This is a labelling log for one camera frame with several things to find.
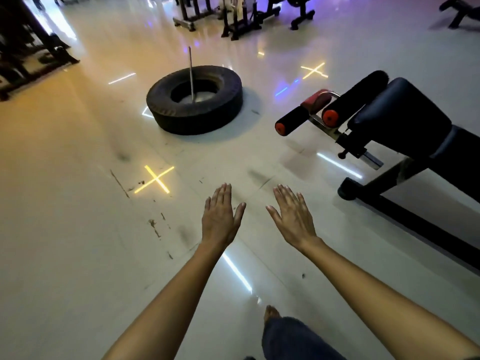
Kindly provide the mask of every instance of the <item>metal pole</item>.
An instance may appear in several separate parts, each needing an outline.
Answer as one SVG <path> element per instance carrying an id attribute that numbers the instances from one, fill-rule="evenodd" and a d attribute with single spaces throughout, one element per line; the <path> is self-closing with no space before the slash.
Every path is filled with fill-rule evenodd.
<path id="1" fill-rule="evenodd" d="M 191 89 L 191 102 L 195 102 L 195 92 L 194 92 L 194 74 L 192 72 L 192 48 L 188 47 L 188 57 L 190 64 L 190 89 Z"/>

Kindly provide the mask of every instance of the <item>glossy floor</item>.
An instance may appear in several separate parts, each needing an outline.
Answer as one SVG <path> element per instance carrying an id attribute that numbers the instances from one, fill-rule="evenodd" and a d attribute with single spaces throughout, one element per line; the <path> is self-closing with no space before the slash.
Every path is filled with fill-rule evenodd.
<path id="1" fill-rule="evenodd" d="M 339 253 L 480 342 L 480 278 L 337 196 L 351 172 L 361 181 L 377 172 L 350 158 L 341 162 L 350 172 L 332 164 L 338 147 L 311 124 L 287 138 L 273 129 L 316 90 L 341 93 L 383 69 L 410 79 L 479 134 L 477 24 L 448 30 L 453 14 L 438 13 L 442 0 L 312 0 L 315 18 L 299 31 L 289 30 L 298 9 L 284 3 L 263 30 L 232 42 L 220 38 L 214 17 L 199 21 L 197 32 L 175 28 L 173 0 L 79 0 L 60 8 L 42 1 L 38 17 L 81 63 L 0 104 L 3 359 L 100 358 L 193 254 L 204 199 L 224 181 L 247 211 L 178 359 L 262 359 L 266 304 L 305 321 L 347 358 L 391 358 L 276 231 L 265 205 L 274 203 L 278 183 L 304 193 L 318 234 Z M 236 71 L 245 97 L 224 128 L 182 137 L 159 129 L 145 96 L 187 66 L 188 46 L 195 65 Z M 309 73 L 322 63 L 321 73 Z M 368 147 L 385 167 L 401 158 Z M 153 174 L 173 169 L 162 176 L 164 187 L 153 182 L 135 193 L 151 180 L 146 166 Z M 422 192 L 445 186 L 429 172 L 418 180 Z M 447 193 L 478 217 L 476 203 Z M 474 239 L 479 221 L 467 223 Z"/>

